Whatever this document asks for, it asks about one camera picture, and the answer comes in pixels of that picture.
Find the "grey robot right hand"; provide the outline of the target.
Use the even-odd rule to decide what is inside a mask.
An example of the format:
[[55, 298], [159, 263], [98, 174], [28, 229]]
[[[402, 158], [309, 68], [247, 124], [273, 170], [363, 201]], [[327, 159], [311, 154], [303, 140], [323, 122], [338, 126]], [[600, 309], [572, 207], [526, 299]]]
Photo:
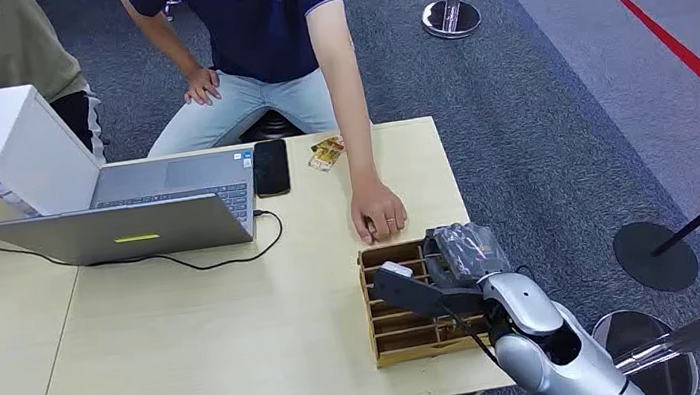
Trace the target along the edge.
[[455, 223], [428, 229], [421, 247], [433, 283], [445, 289], [471, 289], [487, 275], [513, 270], [488, 226]]

